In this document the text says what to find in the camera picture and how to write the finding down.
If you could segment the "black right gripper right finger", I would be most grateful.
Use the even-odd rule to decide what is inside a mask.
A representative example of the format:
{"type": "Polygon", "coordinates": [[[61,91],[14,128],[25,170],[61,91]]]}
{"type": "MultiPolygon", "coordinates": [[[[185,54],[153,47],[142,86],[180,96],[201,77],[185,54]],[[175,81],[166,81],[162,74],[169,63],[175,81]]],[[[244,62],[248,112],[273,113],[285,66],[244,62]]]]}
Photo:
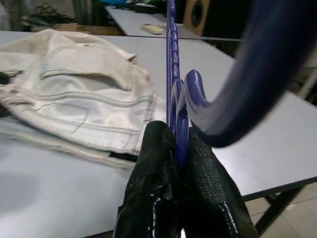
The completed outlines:
{"type": "Polygon", "coordinates": [[[259,238],[236,183],[192,128],[182,179],[189,189],[183,206],[186,238],[259,238]]]}

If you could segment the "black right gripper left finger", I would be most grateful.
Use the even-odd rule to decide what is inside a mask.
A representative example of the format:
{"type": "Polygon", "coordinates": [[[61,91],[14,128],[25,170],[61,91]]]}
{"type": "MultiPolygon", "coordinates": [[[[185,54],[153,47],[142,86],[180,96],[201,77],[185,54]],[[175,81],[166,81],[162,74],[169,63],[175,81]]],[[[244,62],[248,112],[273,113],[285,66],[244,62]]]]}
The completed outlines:
{"type": "Polygon", "coordinates": [[[144,131],[140,154],[116,217],[116,238],[179,238],[174,136],[162,121],[144,131]]]}

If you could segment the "cream denim jacket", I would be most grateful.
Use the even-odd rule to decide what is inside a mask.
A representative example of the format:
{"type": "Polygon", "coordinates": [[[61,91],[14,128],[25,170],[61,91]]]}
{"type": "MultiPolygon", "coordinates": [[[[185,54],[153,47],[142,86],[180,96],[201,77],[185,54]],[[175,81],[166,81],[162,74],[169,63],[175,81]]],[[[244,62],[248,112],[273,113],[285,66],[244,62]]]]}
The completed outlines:
{"type": "Polygon", "coordinates": [[[0,43],[0,134],[132,169],[165,102],[135,54],[94,35],[47,29],[0,43]]]}

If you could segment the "purple plastic hanger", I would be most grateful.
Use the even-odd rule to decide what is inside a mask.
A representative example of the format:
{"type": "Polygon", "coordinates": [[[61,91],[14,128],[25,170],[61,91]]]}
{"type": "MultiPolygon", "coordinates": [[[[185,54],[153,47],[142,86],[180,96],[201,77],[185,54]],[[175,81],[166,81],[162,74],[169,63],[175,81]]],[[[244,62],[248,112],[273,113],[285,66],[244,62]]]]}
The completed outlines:
{"type": "Polygon", "coordinates": [[[166,122],[179,169],[187,160],[189,128],[216,148],[254,129],[280,99],[317,40],[317,0],[258,0],[233,68],[213,101],[198,71],[180,78],[175,0],[167,0],[166,122]]]}

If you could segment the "grey folding table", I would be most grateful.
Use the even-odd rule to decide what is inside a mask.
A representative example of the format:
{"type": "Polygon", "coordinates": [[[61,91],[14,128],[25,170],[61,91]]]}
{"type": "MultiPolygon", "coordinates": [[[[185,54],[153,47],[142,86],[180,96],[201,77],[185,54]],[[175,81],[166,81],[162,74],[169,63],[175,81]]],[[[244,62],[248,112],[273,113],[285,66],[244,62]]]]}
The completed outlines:
{"type": "MultiPolygon", "coordinates": [[[[0,31],[0,43],[31,34],[0,31]]],[[[97,37],[135,54],[165,101],[165,39],[97,37]]],[[[317,107],[287,92],[247,136],[213,152],[246,201],[316,182],[317,107]]],[[[0,136],[0,238],[112,230],[131,172],[0,136]]]]}
{"type": "MultiPolygon", "coordinates": [[[[166,17],[164,17],[161,14],[136,13],[132,10],[117,9],[112,6],[107,6],[106,10],[111,16],[111,18],[116,22],[116,24],[127,36],[154,38],[166,37],[166,17]],[[152,33],[149,33],[141,28],[144,24],[159,26],[163,29],[163,33],[160,35],[154,35],[152,33]]],[[[177,24],[177,27],[178,38],[180,39],[240,42],[240,39],[234,38],[232,39],[199,36],[188,30],[183,24],[177,24]]]]}

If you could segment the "wooden speaker box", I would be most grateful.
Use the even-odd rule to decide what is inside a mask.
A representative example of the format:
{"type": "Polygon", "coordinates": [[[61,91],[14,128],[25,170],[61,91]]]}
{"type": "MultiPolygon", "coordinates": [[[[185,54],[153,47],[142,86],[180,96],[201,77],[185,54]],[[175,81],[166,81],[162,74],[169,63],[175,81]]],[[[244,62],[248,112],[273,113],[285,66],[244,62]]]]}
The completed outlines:
{"type": "Polygon", "coordinates": [[[186,0],[183,24],[202,36],[211,0],[186,0]]]}

